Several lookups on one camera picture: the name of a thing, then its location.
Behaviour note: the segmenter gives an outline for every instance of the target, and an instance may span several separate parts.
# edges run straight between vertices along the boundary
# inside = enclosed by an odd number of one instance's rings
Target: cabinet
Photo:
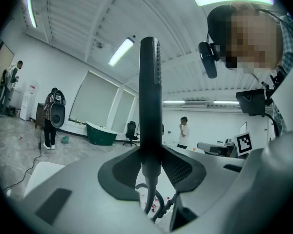
[[[38,103],[36,111],[35,128],[38,126],[44,127],[44,103]]]

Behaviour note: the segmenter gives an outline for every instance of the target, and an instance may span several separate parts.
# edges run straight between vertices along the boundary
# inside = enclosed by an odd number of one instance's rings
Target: jeans
[[[0,114],[5,115],[6,114],[6,107],[9,102],[10,97],[10,91],[5,87],[2,99],[0,100]]]
[[[177,145],[177,147],[183,148],[183,149],[187,149],[188,146],[182,146],[182,145]]]
[[[49,119],[44,119],[44,139],[45,145],[50,147],[55,145],[56,128],[51,124]]]

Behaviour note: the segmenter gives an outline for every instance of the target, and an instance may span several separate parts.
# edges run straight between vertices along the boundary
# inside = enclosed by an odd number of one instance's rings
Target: cable
[[[265,9],[259,9],[259,11],[262,11],[262,12],[265,12],[275,18],[277,18],[281,23],[284,24],[284,26],[286,26],[286,28],[288,29],[289,33],[291,34],[291,36],[293,37],[293,28],[288,24],[286,23],[284,20],[280,19],[279,17],[277,17],[275,14],[271,13],[270,11],[268,10],[265,10]]]
[[[150,183],[150,186],[147,187],[147,200],[146,200],[146,207],[145,207],[145,213],[147,215],[152,208],[155,192],[156,192],[156,184]]]
[[[164,216],[164,214],[167,213],[167,210],[169,210],[171,208],[171,206],[175,203],[176,201],[176,194],[172,197],[172,199],[168,200],[164,209],[162,210],[162,212],[158,215],[158,218],[162,218]]]
[[[271,115],[266,114],[266,113],[265,113],[265,115],[272,120],[272,122],[273,122],[273,128],[274,128],[274,134],[275,134],[276,137],[279,137],[279,130],[278,130],[277,123],[275,122],[275,120],[272,118]]]
[[[9,188],[11,189],[13,186],[18,185],[19,183],[21,183],[22,181],[24,181],[25,176],[26,176],[26,173],[27,173],[29,170],[31,170],[31,169],[34,168],[36,159],[42,156],[42,155],[41,155],[41,133],[42,133],[42,128],[40,128],[40,142],[39,142],[39,153],[40,153],[40,156],[37,156],[37,157],[34,158],[33,166],[25,171],[25,173],[24,173],[24,177],[22,178],[21,181],[15,183],[15,184],[13,184],[13,185],[10,185],[10,186],[8,186],[8,187],[5,187],[5,188],[3,189],[3,191],[5,191],[6,189],[9,189]]]
[[[143,184],[143,183],[142,184],[139,184],[139,185],[136,185],[136,189],[139,189],[141,187],[147,188],[147,185],[146,184]],[[162,210],[165,207],[165,202],[163,200],[163,197],[162,197],[162,195],[157,190],[155,190],[155,196],[158,198],[158,201],[160,203],[160,208],[157,210],[157,212],[151,218],[153,222],[155,222],[155,220],[158,218],[159,214],[162,213]]]

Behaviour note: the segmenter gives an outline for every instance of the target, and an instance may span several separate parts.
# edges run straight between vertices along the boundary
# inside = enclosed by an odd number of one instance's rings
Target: gray floor
[[[24,172],[33,165],[35,157],[39,156],[38,142],[40,129],[35,129],[33,122],[25,122],[16,117],[0,117],[0,186],[2,189],[19,182]],[[132,147],[123,146],[116,142],[115,146],[96,146],[89,143],[85,137],[69,135],[69,143],[62,144],[56,136],[56,149],[46,150],[42,146],[42,157],[36,159],[35,165],[48,161],[67,165],[74,161],[90,156],[102,155],[112,150],[130,150]],[[34,169],[27,172],[23,182],[12,187],[10,197],[20,200]]]

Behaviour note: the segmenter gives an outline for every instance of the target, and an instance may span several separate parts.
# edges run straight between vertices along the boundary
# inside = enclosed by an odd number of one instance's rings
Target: office chair
[[[131,121],[130,123],[127,124],[127,133],[126,133],[126,138],[128,138],[129,140],[125,141],[123,143],[123,145],[125,144],[130,144],[132,146],[132,144],[137,145],[135,143],[133,143],[133,140],[137,140],[138,139],[138,133],[137,136],[135,136],[135,130],[136,130],[136,123],[134,121]]]

